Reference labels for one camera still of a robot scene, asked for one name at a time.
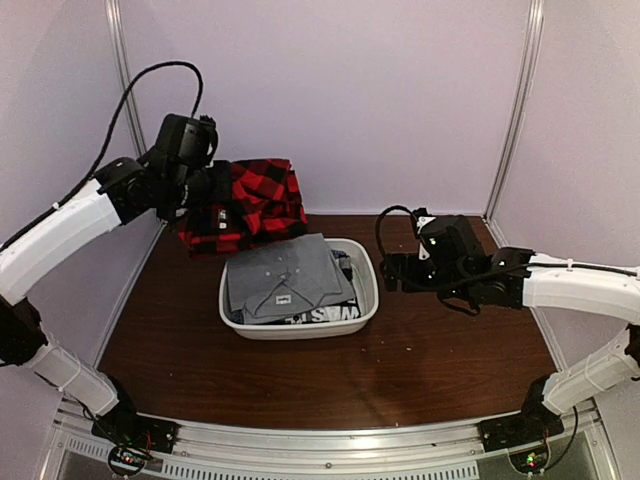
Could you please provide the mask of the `white plastic tub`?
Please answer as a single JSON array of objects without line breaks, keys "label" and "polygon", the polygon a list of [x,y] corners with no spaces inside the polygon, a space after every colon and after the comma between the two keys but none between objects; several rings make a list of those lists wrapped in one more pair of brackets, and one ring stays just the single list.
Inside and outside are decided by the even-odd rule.
[{"label": "white plastic tub", "polygon": [[252,340],[304,340],[361,330],[379,307],[367,250],[311,234],[232,256],[223,267],[219,315]]}]

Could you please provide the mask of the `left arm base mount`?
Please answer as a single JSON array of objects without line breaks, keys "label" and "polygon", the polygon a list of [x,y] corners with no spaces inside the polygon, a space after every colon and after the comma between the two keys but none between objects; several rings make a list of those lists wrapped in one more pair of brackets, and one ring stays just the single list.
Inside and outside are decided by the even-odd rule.
[{"label": "left arm base mount", "polygon": [[144,452],[171,454],[178,425],[141,415],[124,387],[114,377],[108,376],[108,379],[116,389],[118,403],[105,415],[96,416],[91,433]]}]

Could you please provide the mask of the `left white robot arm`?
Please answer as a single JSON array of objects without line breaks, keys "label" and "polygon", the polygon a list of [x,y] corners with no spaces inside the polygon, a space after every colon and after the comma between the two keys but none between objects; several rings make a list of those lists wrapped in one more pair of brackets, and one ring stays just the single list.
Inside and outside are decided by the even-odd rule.
[{"label": "left white robot arm", "polygon": [[231,196],[231,165],[220,160],[203,168],[181,165],[176,177],[150,165],[118,158],[54,208],[19,239],[1,247],[1,360],[34,371],[57,390],[104,416],[106,429],[123,444],[144,433],[126,395],[105,374],[88,365],[46,334],[28,293],[44,276],[85,245],[124,226],[149,210],[169,216],[178,210]]}]

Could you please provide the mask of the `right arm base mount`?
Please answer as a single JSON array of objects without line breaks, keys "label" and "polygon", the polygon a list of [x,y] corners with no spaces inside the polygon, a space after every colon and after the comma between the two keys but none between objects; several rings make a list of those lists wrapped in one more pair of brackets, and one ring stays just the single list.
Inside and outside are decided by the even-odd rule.
[{"label": "right arm base mount", "polygon": [[561,417],[543,405],[543,390],[548,379],[544,376],[531,383],[518,413],[479,423],[485,452],[535,443],[564,432]]}]

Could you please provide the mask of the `red black plaid shirt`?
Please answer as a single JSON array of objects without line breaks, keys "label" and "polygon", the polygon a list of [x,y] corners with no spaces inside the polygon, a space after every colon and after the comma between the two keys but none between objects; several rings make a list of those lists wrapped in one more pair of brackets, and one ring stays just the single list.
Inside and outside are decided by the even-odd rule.
[{"label": "red black plaid shirt", "polygon": [[289,160],[218,160],[207,173],[212,193],[179,223],[190,258],[235,254],[308,233]]}]

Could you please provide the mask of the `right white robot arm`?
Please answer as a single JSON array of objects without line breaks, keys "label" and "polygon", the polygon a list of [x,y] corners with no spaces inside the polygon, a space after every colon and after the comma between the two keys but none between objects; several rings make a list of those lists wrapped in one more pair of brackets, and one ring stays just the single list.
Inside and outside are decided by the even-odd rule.
[{"label": "right white robot arm", "polygon": [[492,255],[444,258],[429,267],[419,255],[383,254],[389,290],[432,292],[446,308],[477,316],[484,306],[556,308],[625,321],[608,343],[572,366],[532,383],[513,419],[519,440],[535,440],[558,416],[627,380],[639,378],[639,272],[576,263],[504,247]]}]

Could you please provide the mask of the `left aluminium frame post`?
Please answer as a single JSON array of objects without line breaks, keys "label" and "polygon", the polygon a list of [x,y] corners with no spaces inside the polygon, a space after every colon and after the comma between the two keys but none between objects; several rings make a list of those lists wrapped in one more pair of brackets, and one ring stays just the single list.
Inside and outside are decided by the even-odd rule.
[{"label": "left aluminium frame post", "polygon": [[[122,10],[118,0],[104,1],[107,27],[113,50],[115,67],[121,90],[124,91],[133,79],[129,68],[129,61],[126,49],[126,40],[122,22]],[[128,130],[131,136],[135,153],[141,156],[146,151],[146,142],[141,126],[140,116],[137,108],[136,98],[130,92],[123,107]]]}]

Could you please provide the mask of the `aluminium front rail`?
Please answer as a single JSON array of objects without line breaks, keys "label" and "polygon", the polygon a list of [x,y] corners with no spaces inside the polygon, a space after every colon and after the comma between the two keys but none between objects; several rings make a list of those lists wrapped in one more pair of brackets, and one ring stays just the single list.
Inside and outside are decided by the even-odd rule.
[{"label": "aluminium front rail", "polygon": [[[563,415],[566,431],[547,440],[555,465],[542,475],[511,464],[516,448],[489,452],[479,424],[498,416],[412,427],[287,430],[168,419],[177,424],[171,453],[131,479],[622,479],[594,401]],[[35,479],[123,479],[107,465],[113,448],[91,434],[80,405],[63,398]]]}]

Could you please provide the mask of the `black white printed shirt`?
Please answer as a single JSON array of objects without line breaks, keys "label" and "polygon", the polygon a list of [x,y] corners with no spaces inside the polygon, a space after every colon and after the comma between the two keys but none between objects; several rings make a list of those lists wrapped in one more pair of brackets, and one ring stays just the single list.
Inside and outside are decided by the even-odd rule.
[{"label": "black white printed shirt", "polygon": [[356,298],[338,304],[316,307],[306,312],[270,322],[270,325],[304,325],[358,319],[361,310]]}]

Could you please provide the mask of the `grey button shirt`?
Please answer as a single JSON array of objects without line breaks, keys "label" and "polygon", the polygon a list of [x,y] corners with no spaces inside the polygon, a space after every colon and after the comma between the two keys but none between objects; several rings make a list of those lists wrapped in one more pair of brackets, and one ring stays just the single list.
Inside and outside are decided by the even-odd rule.
[{"label": "grey button shirt", "polygon": [[226,268],[231,318],[244,325],[268,324],[356,298],[321,234],[239,253]]}]

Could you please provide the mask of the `aluminium frame post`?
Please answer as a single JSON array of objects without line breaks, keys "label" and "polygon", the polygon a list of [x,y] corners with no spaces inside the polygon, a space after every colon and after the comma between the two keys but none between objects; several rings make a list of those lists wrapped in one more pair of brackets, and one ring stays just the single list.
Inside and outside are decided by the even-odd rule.
[{"label": "aluminium frame post", "polygon": [[[133,79],[129,68],[129,61],[126,49],[126,40],[122,22],[122,10],[118,0],[104,1],[107,27],[113,50],[115,67],[121,90],[124,91]],[[141,126],[140,116],[137,108],[136,98],[130,92],[123,107],[128,130],[131,136],[135,153],[141,156],[146,151],[146,142]]]},{"label": "aluminium frame post", "polygon": [[524,32],[523,49],[514,100],[498,168],[483,215],[486,223],[493,222],[497,215],[499,202],[506,186],[509,170],[515,156],[523,126],[526,106],[531,94],[542,43],[544,4],[545,2],[543,0],[531,0],[529,2],[528,18]]}]

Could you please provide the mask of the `right aluminium frame post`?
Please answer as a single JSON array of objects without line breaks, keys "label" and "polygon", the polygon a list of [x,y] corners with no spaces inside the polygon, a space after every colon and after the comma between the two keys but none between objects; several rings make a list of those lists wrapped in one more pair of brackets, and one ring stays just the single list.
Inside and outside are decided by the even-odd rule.
[{"label": "right aluminium frame post", "polygon": [[543,0],[531,0],[529,2],[528,18],[524,32],[523,49],[514,100],[498,168],[483,215],[486,223],[493,222],[497,215],[499,202],[506,186],[509,170],[515,156],[523,126],[526,106],[531,94],[542,43],[544,4],[545,2]]}]

